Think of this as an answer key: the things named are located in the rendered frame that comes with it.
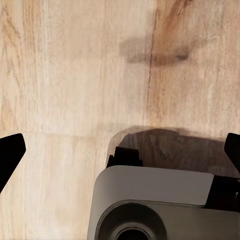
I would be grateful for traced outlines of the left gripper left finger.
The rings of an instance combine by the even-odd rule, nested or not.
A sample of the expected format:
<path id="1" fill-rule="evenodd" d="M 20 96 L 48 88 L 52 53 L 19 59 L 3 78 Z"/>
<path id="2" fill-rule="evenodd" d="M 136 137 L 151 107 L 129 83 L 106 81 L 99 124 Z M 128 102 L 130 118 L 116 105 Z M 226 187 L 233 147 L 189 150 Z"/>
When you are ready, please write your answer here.
<path id="1" fill-rule="evenodd" d="M 21 133 L 0 138 L 0 193 L 26 152 Z"/>

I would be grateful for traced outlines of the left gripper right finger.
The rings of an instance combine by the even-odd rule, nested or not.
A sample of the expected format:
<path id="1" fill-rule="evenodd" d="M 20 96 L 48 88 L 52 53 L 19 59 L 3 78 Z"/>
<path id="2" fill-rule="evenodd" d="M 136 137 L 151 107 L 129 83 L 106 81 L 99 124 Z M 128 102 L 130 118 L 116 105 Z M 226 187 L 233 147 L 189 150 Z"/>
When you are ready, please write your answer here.
<path id="1" fill-rule="evenodd" d="M 224 151 L 240 173 L 240 135 L 228 133 Z"/>

